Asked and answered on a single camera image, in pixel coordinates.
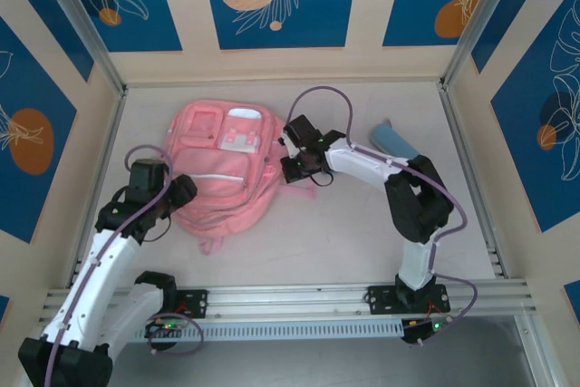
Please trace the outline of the pink student backpack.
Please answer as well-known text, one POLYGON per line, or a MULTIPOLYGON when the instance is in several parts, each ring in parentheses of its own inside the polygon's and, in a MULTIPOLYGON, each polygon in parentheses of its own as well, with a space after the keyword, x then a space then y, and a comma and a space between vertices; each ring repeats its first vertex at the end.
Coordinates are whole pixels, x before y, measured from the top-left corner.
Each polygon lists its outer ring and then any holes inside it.
POLYGON ((197 238, 204 255, 254 226, 277 193, 316 197, 311 180, 285 183, 282 128, 282 119, 267 107, 221 100, 191 102, 172 120, 164 149, 175 174, 189 176, 198 190, 175 219, 197 238))

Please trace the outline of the blue pencil case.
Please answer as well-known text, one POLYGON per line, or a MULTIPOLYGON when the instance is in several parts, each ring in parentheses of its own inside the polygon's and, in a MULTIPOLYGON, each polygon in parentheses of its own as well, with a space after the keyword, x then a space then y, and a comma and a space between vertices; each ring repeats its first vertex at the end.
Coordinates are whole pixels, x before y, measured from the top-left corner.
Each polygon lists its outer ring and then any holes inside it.
POLYGON ((412 160, 420 153, 392 127, 390 119, 374 127, 370 135, 371 144, 386 155, 412 160))

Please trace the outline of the aluminium table side rail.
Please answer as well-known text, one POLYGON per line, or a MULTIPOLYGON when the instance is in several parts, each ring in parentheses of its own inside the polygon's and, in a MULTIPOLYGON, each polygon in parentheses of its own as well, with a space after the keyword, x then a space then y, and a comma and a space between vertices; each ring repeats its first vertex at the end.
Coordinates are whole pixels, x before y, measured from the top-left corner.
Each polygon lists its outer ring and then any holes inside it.
POLYGON ((441 84, 438 83, 438 93, 441 104, 445 112, 450 133, 453 138, 455 147, 459 154, 459 161, 466 179, 469 194, 478 220, 479 228, 482 232, 491 263, 494 268, 494 274, 499 278, 510 278, 509 265, 506 264, 501 246, 499 244, 498 232, 493 223, 492 216, 488 211, 488 205, 484 198, 483 191, 479 185, 478 177, 473 165, 472 156, 469 150, 467 137, 464 134, 459 119, 459 113, 456 111, 450 93, 441 84))
POLYGON ((75 240, 76 245, 72 256, 72 260, 70 262, 70 269, 64 281, 65 289, 68 289, 73 285, 73 281, 77 275, 77 267, 81 263, 85 246, 91 234, 94 214, 98 206, 99 198, 102 192, 102 186, 111 159, 114 142, 116 140, 119 127, 121 125, 121 118, 126 105, 127 94, 128 87, 125 86, 121 94, 119 95, 119 98, 117 99, 114 108, 114 113, 112 115, 111 122, 108 126, 107 135, 103 143, 101 155, 97 160, 98 166, 95 180, 92 184, 90 196, 88 197, 88 203, 82 213, 81 226, 75 240))

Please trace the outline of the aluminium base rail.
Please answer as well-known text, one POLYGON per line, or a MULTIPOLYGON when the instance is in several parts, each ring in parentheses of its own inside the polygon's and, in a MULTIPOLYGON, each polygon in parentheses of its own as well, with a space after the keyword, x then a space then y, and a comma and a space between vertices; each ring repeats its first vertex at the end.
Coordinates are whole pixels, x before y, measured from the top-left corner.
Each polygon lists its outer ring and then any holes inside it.
MULTIPOLYGON (((534 314, 536 304, 523 279, 477 280, 478 298, 469 305, 472 289, 442 282, 450 314, 470 316, 534 314)), ((322 320, 371 316, 379 297, 367 284, 212 286, 201 304, 206 319, 225 321, 322 320)))

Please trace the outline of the aluminium frame post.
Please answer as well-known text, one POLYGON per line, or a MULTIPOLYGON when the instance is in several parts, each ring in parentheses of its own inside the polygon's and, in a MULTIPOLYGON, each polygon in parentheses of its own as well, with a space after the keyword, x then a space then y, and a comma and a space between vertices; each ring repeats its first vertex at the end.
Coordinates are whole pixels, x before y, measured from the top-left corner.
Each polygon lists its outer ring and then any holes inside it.
POLYGON ((81 0, 56 1, 66 14, 75 32, 81 38, 92 59, 101 69, 108 84, 122 98, 126 92, 126 84, 112 62, 109 52, 81 0))
POLYGON ((500 0, 479 0, 474 13, 469 19, 462 36, 459 38, 457 46, 451 59, 444 70, 440 84, 444 92, 450 90, 450 86, 459 76, 463 64, 468 60, 470 54, 479 40, 483 30, 488 24, 500 0))

